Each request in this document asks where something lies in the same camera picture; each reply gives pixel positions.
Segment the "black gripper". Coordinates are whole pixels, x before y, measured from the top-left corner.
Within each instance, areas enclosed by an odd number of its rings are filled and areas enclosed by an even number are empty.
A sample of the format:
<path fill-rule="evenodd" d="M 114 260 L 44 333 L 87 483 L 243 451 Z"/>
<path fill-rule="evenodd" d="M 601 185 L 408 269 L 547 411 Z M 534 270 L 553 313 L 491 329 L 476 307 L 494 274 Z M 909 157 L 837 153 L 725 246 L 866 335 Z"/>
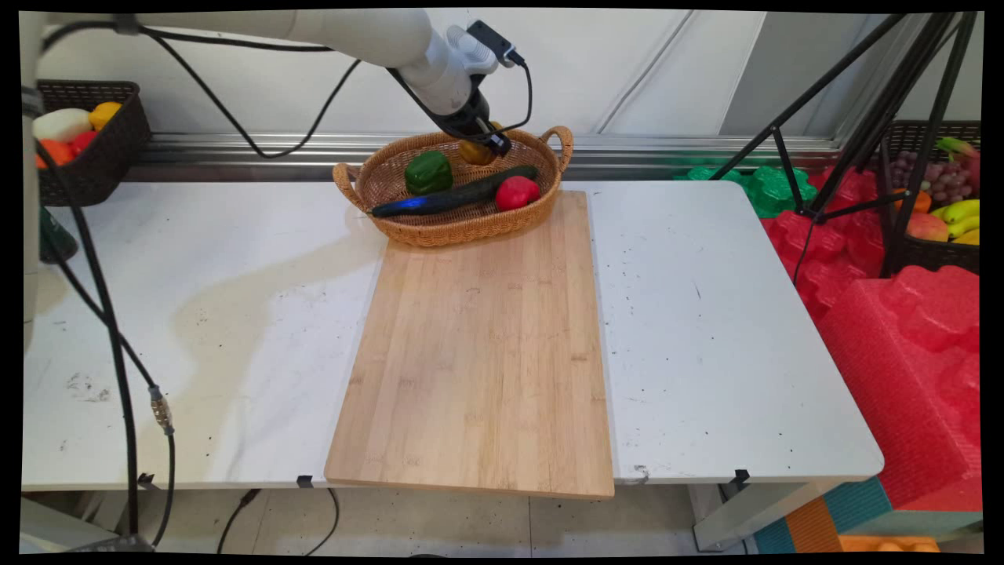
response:
<path fill-rule="evenodd" d="M 459 140 L 485 142 L 496 157 L 505 157 L 512 147 L 505 132 L 495 132 L 490 121 L 490 106 L 480 90 L 473 87 L 470 96 L 458 111 L 449 115 L 434 114 L 434 123 L 449 136 Z"/>

